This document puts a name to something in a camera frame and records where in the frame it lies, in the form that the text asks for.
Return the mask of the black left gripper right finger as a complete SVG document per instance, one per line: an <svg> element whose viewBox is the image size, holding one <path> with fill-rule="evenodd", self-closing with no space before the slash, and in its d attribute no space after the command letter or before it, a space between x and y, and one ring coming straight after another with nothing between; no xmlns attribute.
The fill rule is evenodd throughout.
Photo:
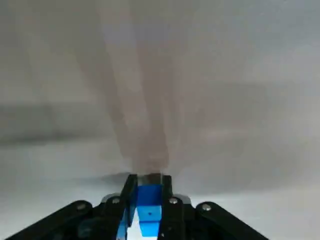
<svg viewBox="0 0 320 240"><path fill-rule="evenodd" d="M162 176L160 240L267 240L245 222L210 201L193 207L172 191L172 177Z"/></svg>

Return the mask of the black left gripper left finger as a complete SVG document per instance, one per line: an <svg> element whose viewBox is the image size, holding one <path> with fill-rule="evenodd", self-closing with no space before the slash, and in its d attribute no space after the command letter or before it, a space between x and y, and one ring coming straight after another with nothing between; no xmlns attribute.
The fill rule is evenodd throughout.
<svg viewBox="0 0 320 240"><path fill-rule="evenodd" d="M125 240L137 203L138 177L128 175L119 195L99 205L74 201L9 236L10 240Z"/></svg>

